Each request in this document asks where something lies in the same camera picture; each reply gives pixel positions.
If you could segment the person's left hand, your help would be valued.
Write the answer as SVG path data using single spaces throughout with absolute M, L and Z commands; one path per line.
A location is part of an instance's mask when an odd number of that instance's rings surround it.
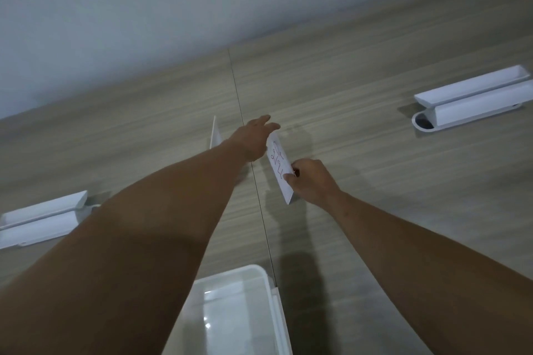
M 267 138 L 270 134 L 264 131 L 264 124 L 271 122 L 270 115 L 263 115 L 250 120 L 239 127 L 229 138 L 237 151 L 245 157 L 249 163 L 260 159 L 267 150 Z

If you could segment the person's right forearm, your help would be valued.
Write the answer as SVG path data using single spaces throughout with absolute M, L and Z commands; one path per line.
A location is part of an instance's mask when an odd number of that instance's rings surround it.
M 533 280 L 345 192 L 327 210 L 436 355 L 533 355 Z

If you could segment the white card with red writing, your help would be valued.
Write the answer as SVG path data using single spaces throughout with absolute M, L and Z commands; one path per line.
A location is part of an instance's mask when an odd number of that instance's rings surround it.
M 286 204 L 289 205 L 293 198 L 294 191 L 291 186 L 285 182 L 283 175 L 290 172 L 291 163 L 281 145 L 281 141 L 276 131 L 268 136 L 266 147 L 266 155 L 270 166 L 275 174 L 283 198 Z

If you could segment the white plastic bin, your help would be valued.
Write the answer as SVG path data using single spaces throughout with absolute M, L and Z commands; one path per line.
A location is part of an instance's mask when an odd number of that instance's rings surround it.
M 273 279 L 251 264 L 195 280 L 162 355 L 293 355 Z

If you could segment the person's left forearm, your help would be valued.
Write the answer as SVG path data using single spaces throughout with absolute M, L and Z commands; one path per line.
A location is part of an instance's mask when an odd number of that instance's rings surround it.
M 252 160 L 226 140 L 108 199 L 0 290 L 0 355 L 161 355 Z

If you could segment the white plastic holder tray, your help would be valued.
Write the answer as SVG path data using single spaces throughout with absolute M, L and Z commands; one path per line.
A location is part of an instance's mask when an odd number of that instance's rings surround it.
M 533 101 L 533 75 L 515 65 L 414 96 L 423 110 L 411 123 L 431 133 L 518 109 Z
M 81 191 L 0 215 L 0 250 L 29 246 L 63 237 L 100 204 L 87 204 Z

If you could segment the person's right hand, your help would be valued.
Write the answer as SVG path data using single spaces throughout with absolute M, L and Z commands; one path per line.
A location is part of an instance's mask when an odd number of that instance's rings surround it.
M 335 207 L 342 190 L 319 159 L 301 158 L 292 164 L 292 173 L 283 179 L 303 200 L 330 212 Z

